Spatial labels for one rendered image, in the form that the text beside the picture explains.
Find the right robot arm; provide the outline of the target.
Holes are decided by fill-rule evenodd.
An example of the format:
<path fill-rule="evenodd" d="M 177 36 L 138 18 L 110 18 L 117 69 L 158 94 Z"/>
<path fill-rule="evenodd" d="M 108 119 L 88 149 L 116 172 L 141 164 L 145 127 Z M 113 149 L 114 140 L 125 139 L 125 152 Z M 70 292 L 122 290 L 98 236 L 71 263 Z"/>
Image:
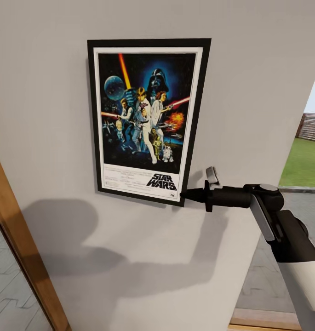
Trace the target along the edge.
<path fill-rule="evenodd" d="M 260 230 L 271 245 L 302 331 L 315 331 L 315 247 L 308 229 L 290 210 L 281 210 L 284 197 L 270 184 L 223 186 L 216 167 L 206 169 L 204 188 L 187 189 L 180 196 L 212 206 L 250 207 Z"/>

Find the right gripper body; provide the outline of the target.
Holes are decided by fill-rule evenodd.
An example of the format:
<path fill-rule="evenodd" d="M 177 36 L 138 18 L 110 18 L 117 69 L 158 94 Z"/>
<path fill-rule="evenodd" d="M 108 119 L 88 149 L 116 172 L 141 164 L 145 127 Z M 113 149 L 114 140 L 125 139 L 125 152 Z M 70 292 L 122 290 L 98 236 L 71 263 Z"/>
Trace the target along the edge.
<path fill-rule="evenodd" d="M 234 207 L 235 205 L 235 190 L 231 186 L 223 186 L 223 188 L 209 189 L 209 182 L 205 180 L 206 188 L 206 211 L 212 212 L 212 206 L 227 206 Z"/>

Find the poster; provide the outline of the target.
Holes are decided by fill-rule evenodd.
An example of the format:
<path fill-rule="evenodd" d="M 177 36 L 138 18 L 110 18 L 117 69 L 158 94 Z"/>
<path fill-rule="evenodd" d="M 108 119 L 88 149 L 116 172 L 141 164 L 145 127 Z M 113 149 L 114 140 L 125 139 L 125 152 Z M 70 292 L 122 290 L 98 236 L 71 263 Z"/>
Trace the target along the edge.
<path fill-rule="evenodd" d="M 211 40 L 87 40 L 98 191 L 184 207 Z"/>

